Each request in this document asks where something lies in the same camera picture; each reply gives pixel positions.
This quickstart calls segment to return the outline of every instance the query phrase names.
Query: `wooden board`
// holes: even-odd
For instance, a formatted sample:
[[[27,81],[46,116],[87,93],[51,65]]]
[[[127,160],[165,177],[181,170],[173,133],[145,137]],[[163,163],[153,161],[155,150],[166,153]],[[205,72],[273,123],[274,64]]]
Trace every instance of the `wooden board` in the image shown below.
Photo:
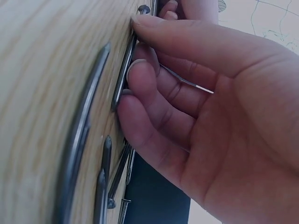
[[[108,134],[111,172],[120,156],[110,104],[130,15],[142,4],[150,0],[0,0],[1,224],[50,223],[66,135],[95,56],[110,41],[72,212],[72,223],[91,223]]]

